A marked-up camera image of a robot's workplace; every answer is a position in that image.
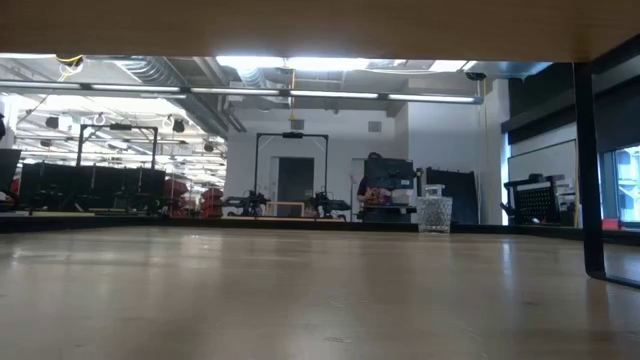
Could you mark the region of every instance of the cable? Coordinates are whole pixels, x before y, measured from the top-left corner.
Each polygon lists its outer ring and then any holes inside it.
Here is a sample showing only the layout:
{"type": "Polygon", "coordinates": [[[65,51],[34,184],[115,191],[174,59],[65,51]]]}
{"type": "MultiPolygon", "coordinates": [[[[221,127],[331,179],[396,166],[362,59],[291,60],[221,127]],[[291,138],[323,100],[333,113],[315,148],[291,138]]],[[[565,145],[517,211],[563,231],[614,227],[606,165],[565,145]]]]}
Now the cable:
{"type": "Polygon", "coordinates": [[[72,62],[72,61],[73,61],[73,62],[77,62],[77,61],[78,61],[78,60],[80,60],[83,56],[84,56],[84,55],[78,55],[78,56],[74,56],[74,57],[69,58],[69,59],[63,59],[63,58],[60,58],[60,57],[58,57],[58,56],[56,55],[56,59],[58,59],[58,61],[62,61],[62,62],[72,62]]]}
{"type": "Polygon", "coordinates": [[[79,55],[79,56],[76,56],[75,58],[72,58],[72,59],[68,60],[69,62],[73,61],[73,64],[71,64],[71,66],[67,66],[67,71],[65,71],[62,74],[62,76],[58,79],[58,82],[62,82],[68,76],[73,75],[73,74],[77,74],[80,71],[82,71],[82,64],[77,68],[77,70],[72,70],[78,64],[78,61],[80,61],[81,59],[82,59],[82,55],[79,55]]]}
{"type": "Polygon", "coordinates": [[[47,101],[47,99],[49,98],[49,95],[51,95],[53,93],[53,91],[49,92],[45,97],[42,98],[42,100],[40,100],[40,102],[38,103],[38,105],[36,105],[36,107],[34,107],[31,110],[27,110],[27,113],[25,114],[25,116],[21,117],[20,119],[18,119],[18,121],[16,122],[16,127],[22,122],[22,120],[25,120],[26,118],[29,117],[29,115],[33,114],[34,111],[38,110],[38,108],[40,107],[40,105],[42,105],[42,103],[44,103],[45,101],[47,101]]]}

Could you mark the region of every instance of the window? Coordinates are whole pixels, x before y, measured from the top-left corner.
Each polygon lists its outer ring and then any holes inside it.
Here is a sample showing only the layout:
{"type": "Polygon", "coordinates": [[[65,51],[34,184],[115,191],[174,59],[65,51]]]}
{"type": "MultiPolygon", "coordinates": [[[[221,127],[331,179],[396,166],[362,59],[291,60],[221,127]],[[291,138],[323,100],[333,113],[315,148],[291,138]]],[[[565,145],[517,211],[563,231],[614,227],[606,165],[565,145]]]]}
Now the window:
{"type": "Polygon", "coordinates": [[[640,146],[616,151],[618,213],[625,222],[640,222],[640,146]]]}

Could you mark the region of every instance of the fluorescent light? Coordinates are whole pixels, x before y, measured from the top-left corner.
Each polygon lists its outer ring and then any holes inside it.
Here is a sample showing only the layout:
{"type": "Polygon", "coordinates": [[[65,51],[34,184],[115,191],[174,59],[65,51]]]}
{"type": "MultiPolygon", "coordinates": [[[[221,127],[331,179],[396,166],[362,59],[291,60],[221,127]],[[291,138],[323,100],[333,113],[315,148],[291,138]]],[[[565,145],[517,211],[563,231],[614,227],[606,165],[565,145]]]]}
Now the fluorescent light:
{"type": "Polygon", "coordinates": [[[429,71],[434,72],[453,72],[458,71],[466,64],[466,60],[436,60],[429,68],[429,71]]]}
{"type": "Polygon", "coordinates": [[[309,90],[291,90],[292,96],[309,96],[309,97],[330,97],[345,99],[376,99],[378,94],[375,93],[355,93],[342,91],[309,91],[309,90]]]}
{"type": "Polygon", "coordinates": [[[80,84],[62,83],[62,82],[36,82],[36,81],[0,81],[0,87],[16,87],[29,89],[81,89],[80,84]]]}
{"type": "Polygon", "coordinates": [[[422,102],[449,102],[449,103],[473,103],[476,101],[468,96],[444,96],[444,95],[405,95],[389,94],[389,100],[422,101],[422,102]]]}
{"type": "Polygon", "coordinates": [[[472,61],[467,61],[466,64],[464,64],[464,66],[462,67],[462,70],[464,71],[468,71],[469,69],[471,69],[475,64],[477,64],[478,62],[475,60],[472,61]]]}
{"type": "MultiPolygon", "coordinates": [[[[84,141],[89,141],[89,142],[109,142],[110,140],[114,140],[114,141],[120,141],[120,142],[125,142],[125,143],[133,143],[133,144],[151,144],[153,142],[153,139],[144,139],[144,138],[137,138],[137,139],[113,139],[111,136],[102,133],[101,131],[98,131],[95,133],[95,135],[99,136],[100,138],[91,138],[91,139],[87,139],[85,138],[84,141]]],[[[78,137],[77,136],[43,136],[43,135],[17,135],[16,139],[21,139],[21,140],[52,140],[52,141],[78,141],[78,137]]],[[[175,144],[175,145],[186,145],[188,144],[187,141],[185,140],[160,140],[158,139],[158,144],[175,144]]]]}
{"type": "Polygon", "coordinates": [[[280,91],[269,89],[237,89],[237,88],[191,88],[193,93],[223,94],[223,95],[262,95],[278,96],[280,91]]]}
{"type": "Polygon", "coordinates": [[[122,141],[108,141],[107,145],[111,145],[120,150],[127,150],[129,148],[129,145],[127,145],[127,143],[122,141]]]}
{"type": "Polygon", "coordinates": [[[46,59],[56,57],[55,54],[23,54],[23,53],[0,53],[2,59],[46,59]]]}
{"type": "MultiPolygon", "coordinates": [[[[41,150],[24,150],[20,156],[49,156],[49,157],[68,157],[76,158],[78,154],[75,151],[41,151],[41,150]]],[[[133,159],[140,161],[151,161],[150,155],[140,154],[117,154],[114,152],[102,153],[102,152],[83,152],[82,157],[85,158],[102,158],[102,157],[114,157],[122,159],[133,159]]],[[[204,160],[207,161],[207,165],[214,165],[212,161],[219,161],[220,164],[224,164],[224,160],[220,156],[207,156],[207,155],[177,155],[174,156],[177,161],[185,160],[204,160]]],[[[171,155],[156,155],[156,160],[174,161],[171,159],[171,155]]]]}
{"type": "Polygon", "coordinates": [[[186,99],[186,94],[140,94],[141,98],[161,98],[161,99],[186,99]]]}
{"type": "Polygon", "coordinates": [[[180,92],[175,86],[142,86],[142,85],[91,85],[93,90],[115,90],[115,91],[135,91],[135,92],[180,92]]]}
{"type": "Polygon", "coordinates": [[[136,150],[138,150],[138,151],[142,151],[143,153],[146,153],[146,154],[151,154],[151,151],[149,151],[149,150],[147,150],[147,149],[143,149],[143,148],[141,148],[141,147],[139,147],[139,146],[135,146],[135,145],[129,145],[129,146],[130,146],[132,149],[136,149],[136,150]]]}
{"type": "Polygon", "coordinates": [[[236,69],[283,67],[284,59],[270,56],[218,56],[218,63],[236,69]]]}
{"type": "Polygon", "coordinates": [[[314,58],[295,57],[287,60],[287,66],[306,71],[348,71],[366,69],[369,59],[362,58],[314,58]]]}

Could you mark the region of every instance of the white wall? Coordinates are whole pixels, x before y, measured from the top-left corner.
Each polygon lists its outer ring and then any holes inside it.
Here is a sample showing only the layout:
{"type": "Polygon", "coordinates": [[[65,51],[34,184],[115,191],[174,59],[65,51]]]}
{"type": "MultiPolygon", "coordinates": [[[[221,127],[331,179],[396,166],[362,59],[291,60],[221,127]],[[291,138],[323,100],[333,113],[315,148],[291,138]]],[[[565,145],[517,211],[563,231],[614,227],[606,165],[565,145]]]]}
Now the white wall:
{"type": "MultiPolygon", "coordinates": [[[[227,157],[226,196],[241,196],[253,188],[255,138],[257,132],[282,133],[290,131],[288,110],[239,110],[238,118],[247,133],[229,136],[227,157]]],[[[307,134],[329,135],[329,172],[327,188],[336,199],[349,202],[351,191],[352,159],[366,158],[372,152],[385,157],[396,157],[394,119],[384,111],[341,111],[337,115],[324,110],[296,110],[295,116],[305,120],[307,134]],[[381,133],[369,133],[369,121],[381,121],[381,133]]],[[[263,137],[261,144],[267,141],[263,137]]],[[[272,193],[274,184],[269,179],[273,157],[313,157],[314,191],[324,185],[324,140],[321,138],[282,139],[274,137],[260,150],[258,185],[265,194],[272,193]]]]}
{"type": "Polygon", "coordinates": [[[409,159],[416,167],[477,171],[480,141],[477,108],[410,103],[409,159]]]}
{"type": "Polygon", "coordinates": [[[396,156],[399,159],[409,158],[409,104],[405,104],[395,118],[396,156]]]}
{"type": "Polygon", "coordinates": [[[500,208],[500,202],[507,202],[507,191],[502,184],[509,180],[507,159],[510,152],[507,136],[502,134],[500,125],[510,116],[507,80],[493,82],[492,91],[485,97],[479,111],[482,129],[482,160],[478,168],[480,223],[503,225],[507,223],[507,216],[500,208]]]}
{"type": "Polygon", "coordinates": [[[575,138],[576,123],[574,122],[511,145],[511,156],[574,140],[575,138]]]}
{"type": "Polygon", "coordinates": [[[483,105],[409,104],[409,159],[416,167],[475,172],[480,223],[500,225],[509,157],[500,124],[509,119],[509,88],[506,80],[492,85],[483,105]]]}

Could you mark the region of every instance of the black curtain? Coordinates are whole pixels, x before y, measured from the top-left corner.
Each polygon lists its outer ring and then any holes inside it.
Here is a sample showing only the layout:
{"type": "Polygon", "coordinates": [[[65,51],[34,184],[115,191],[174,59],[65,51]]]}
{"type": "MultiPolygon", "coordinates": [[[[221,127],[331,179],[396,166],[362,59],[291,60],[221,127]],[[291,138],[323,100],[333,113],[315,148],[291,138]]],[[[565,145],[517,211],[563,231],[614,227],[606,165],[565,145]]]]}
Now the black curtain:
{"type": "Polygon", "coordinates": [[[475,173],[434,170],[427,168],[427,184],[444,185],[443,196],[453,198],[451,221],[458,224],[478,224],[478,194],[475,173]]]}
{"type": "MultiPolygon", "coordinates": [[[[595,96],[598,152],[640,144],[640,78],[622,83],[595,96]]],[[[575,105],[509,131],[509,144],[576,121],[575,105]]]]}

